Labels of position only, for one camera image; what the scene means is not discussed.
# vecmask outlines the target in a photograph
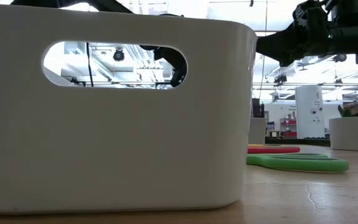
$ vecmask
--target white planter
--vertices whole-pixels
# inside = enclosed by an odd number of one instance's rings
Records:
[[[331,148],[358,151],[358,117],[329,120]]]
[[[266,118],[251,118],[249,121],[248,144],[265,144]]]

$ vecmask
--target ceiling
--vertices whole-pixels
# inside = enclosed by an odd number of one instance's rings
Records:
[[[283,30],[292,22],[292,12],[296,5],[305,0],[120,0],[125,7],[138,14],[177,14],[185,17],[219,19],[243,23],[256,31],[258,36],[273,34]],[[9,4],[11,0],[0,0],[0,4]],[[73,10],[96,11],[86,3],[70,7]],[[56,47],[55,53],[47,57],[49,65],[57,67],[55,73],[65,77],[75,77],[88,82],[89,72],[85,52],[85,43],[64,43]],[[136,45],[117,43],[89,43],[92,54],[91,67],[96,74],[94,81],[103,87],[128,87],[135,85],[110,85],[108,78],[114,82],[167,82],[171,79],[172,68],[164,60],[154,62],[151,52]],[[112,55],[116,48],[123,48],[125,60],[116,62]],[[274,86],[277,75],[287,76],[286,86]],[[358,83],[358,65],[354,55],[347,55],[345,62],[334,62],[327,57],[321,62],[307,57],[296,61],[287,68],[280,68],[278,62],[257,54],[254,70],[254,97],[271,100],[272,95],[280,95],[283,100],[295,93],[298,85],[289,83],[333,83],[342,78],[343,83]],[[152,88],[152,85],[141,87]],[[325,100],[358,100],[358,86],[323,86]]]

